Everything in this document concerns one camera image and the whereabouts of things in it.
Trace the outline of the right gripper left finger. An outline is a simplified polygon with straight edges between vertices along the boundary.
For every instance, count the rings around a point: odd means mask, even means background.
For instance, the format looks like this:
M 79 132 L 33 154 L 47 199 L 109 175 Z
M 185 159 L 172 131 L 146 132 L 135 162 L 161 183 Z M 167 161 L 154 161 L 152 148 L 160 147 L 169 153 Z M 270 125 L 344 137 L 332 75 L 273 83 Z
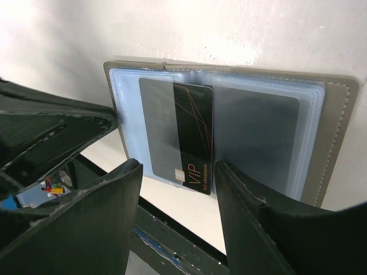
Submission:
M 36 208 L 1 210 L 1 273 L 124 274 L 142 174 L 129 159 Z

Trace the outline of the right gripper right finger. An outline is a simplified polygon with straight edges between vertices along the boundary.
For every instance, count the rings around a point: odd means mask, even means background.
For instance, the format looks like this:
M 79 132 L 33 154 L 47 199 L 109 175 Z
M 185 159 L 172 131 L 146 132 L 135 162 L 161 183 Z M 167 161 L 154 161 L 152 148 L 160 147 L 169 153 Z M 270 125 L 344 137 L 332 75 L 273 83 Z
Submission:
M 366 204 L 329 211 L 219 161 L 214 179 L 230 274 L 365 274 Z

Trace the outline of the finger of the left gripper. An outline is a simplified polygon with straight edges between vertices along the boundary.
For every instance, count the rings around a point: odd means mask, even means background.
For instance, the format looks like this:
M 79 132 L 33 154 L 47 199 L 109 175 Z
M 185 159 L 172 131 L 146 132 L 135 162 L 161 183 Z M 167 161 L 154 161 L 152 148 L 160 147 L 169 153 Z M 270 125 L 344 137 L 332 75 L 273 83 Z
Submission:
M 116 128 L 109 107 L 1 80 L 1 194 L 35 185 Z

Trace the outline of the grey card holder wallet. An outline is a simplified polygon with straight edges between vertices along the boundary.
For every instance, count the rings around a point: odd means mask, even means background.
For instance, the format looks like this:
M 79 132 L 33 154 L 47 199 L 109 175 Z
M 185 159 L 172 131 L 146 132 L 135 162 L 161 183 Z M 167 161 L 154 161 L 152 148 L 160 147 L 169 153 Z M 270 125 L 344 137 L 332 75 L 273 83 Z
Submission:
M 204 64 L 107 61 L 104 71 L 124 151 L 153 175 L 139 79 L 209 86 L 214 163 L 223 160 L 292 199 L 320 207 L 343 142 L 359 82 L 350 76 Z

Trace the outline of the black VIP credit card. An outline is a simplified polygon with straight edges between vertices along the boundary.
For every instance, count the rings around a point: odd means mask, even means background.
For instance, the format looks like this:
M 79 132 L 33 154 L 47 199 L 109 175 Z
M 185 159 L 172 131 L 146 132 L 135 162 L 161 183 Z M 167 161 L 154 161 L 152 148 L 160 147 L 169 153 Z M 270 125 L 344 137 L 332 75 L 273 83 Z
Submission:
M 148 78 L 139 89 L 153 175 L 209 195 L 213 89 Z

